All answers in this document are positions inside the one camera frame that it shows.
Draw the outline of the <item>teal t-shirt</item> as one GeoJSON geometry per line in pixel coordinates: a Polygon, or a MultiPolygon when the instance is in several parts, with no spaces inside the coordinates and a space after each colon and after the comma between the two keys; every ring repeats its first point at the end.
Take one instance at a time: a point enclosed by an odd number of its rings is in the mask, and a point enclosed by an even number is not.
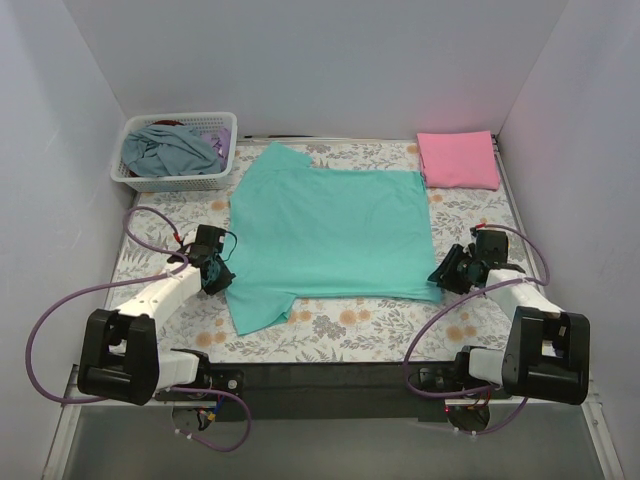
{"type": "Polygon", "coordinates": [[[286,322],[298,298],[441,299],[416,171],[317,168],[273,143],[231,196],[230,230],[225,296],[239,335],[286,322]]]}

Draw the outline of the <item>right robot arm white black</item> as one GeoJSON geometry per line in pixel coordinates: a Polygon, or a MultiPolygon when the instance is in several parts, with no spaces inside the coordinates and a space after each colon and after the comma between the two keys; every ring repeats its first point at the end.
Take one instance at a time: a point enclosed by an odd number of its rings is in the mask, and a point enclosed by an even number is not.
{"type": "Polygon", "coordinates": [[[503,349],[465,346],[456,354],[453,387],[469,398],[491,385],[509,395],[579,405],[589,390],[590,322],[549,301],[538,289],[542,281],[509,261],[510,231],[473,227],[473,242],[453,245],[429,276],[451,293],[481,292],[511,320],[503,349]]]}

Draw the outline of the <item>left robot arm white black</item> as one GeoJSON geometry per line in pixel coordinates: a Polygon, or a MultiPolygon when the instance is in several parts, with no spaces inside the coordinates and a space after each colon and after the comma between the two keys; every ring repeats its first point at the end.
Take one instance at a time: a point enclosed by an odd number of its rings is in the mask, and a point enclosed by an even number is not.
{"type": "Polygon", "coordinates": [[[88,318],[77,386],[81,393],[144,405],[162,390],[178,387],[193,400],[213,386],[208,356],[191,350],[161,352],[158,333],[184,303],[214,295],[235,277],[221,257],[228,232],[200,225],[168,262],[181,268],[146,286],[113,310],[88,318]]]}

